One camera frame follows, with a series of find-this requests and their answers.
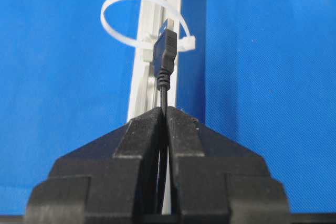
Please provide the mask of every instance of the black cable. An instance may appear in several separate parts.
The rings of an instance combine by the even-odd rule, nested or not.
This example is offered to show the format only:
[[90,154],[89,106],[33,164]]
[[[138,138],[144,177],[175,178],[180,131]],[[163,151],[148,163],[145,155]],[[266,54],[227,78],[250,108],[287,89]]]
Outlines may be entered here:
[[161,94],[160,103],[162,108],[162,114],[163,117],[166,118],[168,102],[167,102],[167,88],[165,86],[161,86],[160,94]]
[[160,35],[153,48],[153,67],[156,86],[160,90],[162,108],[162,130],[159,142],[159,170],[156,183],[156,213],[161,214],[167,172],[168,140],[166,133],[167,92],[170,89],[170,75],[174,71],[174,60],[177,54],[177,33],[173,31],[172,20],[160,28]]
[[[160,104],[163,114],[163,124],[166,122],[166,111],[167,111],[167,88],[165,85],[160,86]],[[159,158],[159,172],[157,181],[157,209],[156,213],[160,214],[162,212],[166,173],[167,173],[167,156],[168,156],[168,144],[166,139],[165,127],[162,127],[162,134],[160,136],[160,158]]]

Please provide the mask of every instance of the clamp jaw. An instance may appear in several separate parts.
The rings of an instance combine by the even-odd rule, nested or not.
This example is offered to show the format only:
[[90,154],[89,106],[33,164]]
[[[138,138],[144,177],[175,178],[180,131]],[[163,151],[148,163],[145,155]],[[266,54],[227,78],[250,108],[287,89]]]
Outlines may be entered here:
[[[170,150],[167,216],[155,214],[160,138]],[[24,222],[284,224],[289,216],[261,156],[168,107],[166,120],[155,108],[57,159]]]

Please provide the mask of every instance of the blue backdrop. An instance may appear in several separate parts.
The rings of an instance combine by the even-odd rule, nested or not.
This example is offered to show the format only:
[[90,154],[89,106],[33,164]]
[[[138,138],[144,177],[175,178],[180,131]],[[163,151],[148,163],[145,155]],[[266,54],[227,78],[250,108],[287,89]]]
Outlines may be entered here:
[[[23,214],[54,160],[126,122],[134,49],[104,0],[0,0],[0,214]],[[140,2],[107,20],[135,37]]]
[[197,50],[180,57],[178,107],[265,157],[291,211],[336,212],[336,0],[183,0],[182,14]]

